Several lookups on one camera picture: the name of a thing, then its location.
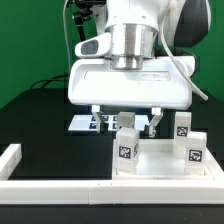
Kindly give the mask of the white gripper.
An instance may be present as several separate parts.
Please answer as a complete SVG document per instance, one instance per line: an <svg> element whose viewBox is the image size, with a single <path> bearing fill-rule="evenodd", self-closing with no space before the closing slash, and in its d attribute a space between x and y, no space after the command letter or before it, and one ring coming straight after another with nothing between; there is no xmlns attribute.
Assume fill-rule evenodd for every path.
<svg viewBox="0 0 224 224"><path fill-rule="evenodd" d="M76 45L79 59L70 72L68 98L92 105L98 133L108 131L100 106L152 108L145 131L154 138L162 108L185 110L191 105L193 88L187 78L169 57L153 57L153 44L151 38L95 37Z"/></svg>

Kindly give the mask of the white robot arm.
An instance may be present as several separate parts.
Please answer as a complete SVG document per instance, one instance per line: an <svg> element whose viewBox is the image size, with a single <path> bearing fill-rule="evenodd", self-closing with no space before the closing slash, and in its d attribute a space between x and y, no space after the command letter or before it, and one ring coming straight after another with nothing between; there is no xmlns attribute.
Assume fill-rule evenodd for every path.
<svg viewBox="0 0 224 224"><path fill-rule="evenodd" d="M68 97L90 105L97 131L108 130L100 108L149 108L149 135L165 109L187 109L192 95L206 100L192 81L196 60L175 56L173 47L192 47L208 34L208 0L78 1L81 15L92 15L97 35L78 43Z"/></svg>

